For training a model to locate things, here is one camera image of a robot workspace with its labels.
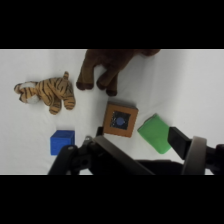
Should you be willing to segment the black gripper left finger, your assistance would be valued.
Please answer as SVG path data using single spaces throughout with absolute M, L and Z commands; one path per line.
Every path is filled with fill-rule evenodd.
M 153 175 L 153 172 L 132 159 L 97 130 L 87 136 L 80 147 L 63 146 L 56 156 L 49 175 L 79 175 L 89 170 L 93 175 Z

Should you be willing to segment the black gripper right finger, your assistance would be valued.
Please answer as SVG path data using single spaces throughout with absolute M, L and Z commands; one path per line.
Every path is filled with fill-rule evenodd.
M 182 175 L 204 175 L 206 169 L 224 175 L 224 144 L 209 147 L 205 138 L 190 139 L 176 127 L 169 128 L 167 140 L 184 161 Z

